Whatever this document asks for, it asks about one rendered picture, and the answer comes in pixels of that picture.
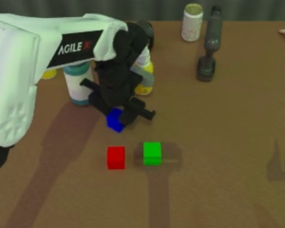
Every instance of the table surface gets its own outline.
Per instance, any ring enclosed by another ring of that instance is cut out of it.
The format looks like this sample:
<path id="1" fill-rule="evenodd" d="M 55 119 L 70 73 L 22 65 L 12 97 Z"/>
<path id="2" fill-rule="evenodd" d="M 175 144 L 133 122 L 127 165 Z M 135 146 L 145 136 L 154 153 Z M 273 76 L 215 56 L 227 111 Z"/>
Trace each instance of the table surface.
<path id="1" fill-rule="evenodd" d="M 285 228 L 285 22 L 225 22 L 211 83 L 195 78 L 203 36 L 153 26 L 154 120 L 116 134 L 61 72 L 40 81 L 0 170 L 0 228 Z M 146 141 L 162 142 L 161 167 L 141 165 Z M 106 169 L 108 145 L 126 146 L 126 170 Z"/>

